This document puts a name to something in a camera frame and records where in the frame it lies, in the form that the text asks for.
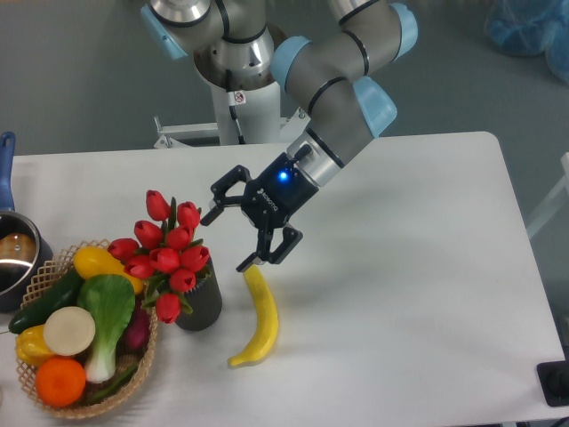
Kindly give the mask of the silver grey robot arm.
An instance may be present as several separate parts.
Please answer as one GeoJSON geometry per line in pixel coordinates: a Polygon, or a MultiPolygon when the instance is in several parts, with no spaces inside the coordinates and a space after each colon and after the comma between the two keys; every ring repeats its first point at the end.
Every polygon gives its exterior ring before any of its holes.
{"type": "Polygon", "coordinates": [[[203,225],[237,206],[258,231],[256,249],[240,271],[280,263],[302,237],[290,218],[397,116],[372,73],[414,47],[413,13],[386,1],[332,1],[329,7],[341,30],[321,44],[303,36],[277,43],[262,1],[148,1],[141,8],[166,54],[191,56],[202,78],[223,91],[240,141],[241,91],[279,85],[309,117],[301,135],[258,177],[238,165],[212,186],[203,225]]]}

